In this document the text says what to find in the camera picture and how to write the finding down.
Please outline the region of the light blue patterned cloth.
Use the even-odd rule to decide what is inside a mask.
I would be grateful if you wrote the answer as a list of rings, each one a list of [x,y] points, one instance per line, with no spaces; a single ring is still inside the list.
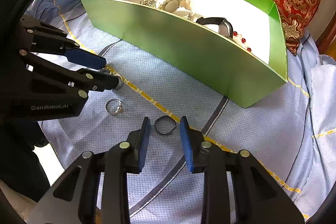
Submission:
[[[91,92],[78,117],[41,122],[64,168],[84,151],[108,151],[151,120],[146,163],[129,175],[132,223],[199,223],[203,175],[183,160],[179,127],[189,124],[232,151],[262,162],[304,217],[311,217],[335,183],[335,61],[320,55],[306,32],[288,54],[288,82],[249,108],[153,55],[92,26],[80,0],[34,0],[27,14],[101,53],[126,78],[117,91]],[[166,136],[164,131],[174,126]]]

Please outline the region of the cream white wristwatch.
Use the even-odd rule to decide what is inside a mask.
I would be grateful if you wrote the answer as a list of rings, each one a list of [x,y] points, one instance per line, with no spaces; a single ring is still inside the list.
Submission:
[[[195,12],[192,11],[190,0],[163,0],[157,2],[156,8],[190,21],[194,20]]]

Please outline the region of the black wristwatch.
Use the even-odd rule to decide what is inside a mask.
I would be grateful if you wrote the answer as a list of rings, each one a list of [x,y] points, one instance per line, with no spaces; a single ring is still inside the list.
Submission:
[[[196,20],[196,23],[205,26],[213,31],[216,31],[222,36],[233,38],[234,29],[232,24],[226,20],[226,18],[221,17],[200,17]]]

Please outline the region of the green cardboard box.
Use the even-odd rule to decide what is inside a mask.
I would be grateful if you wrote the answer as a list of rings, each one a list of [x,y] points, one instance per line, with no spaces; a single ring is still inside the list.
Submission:
[[[286,83],[286,43],[274,1],[188,0],[199,16],[228,20],[248,48],[140,1],[81,0],[96,28],[155,55],[241,107]]]

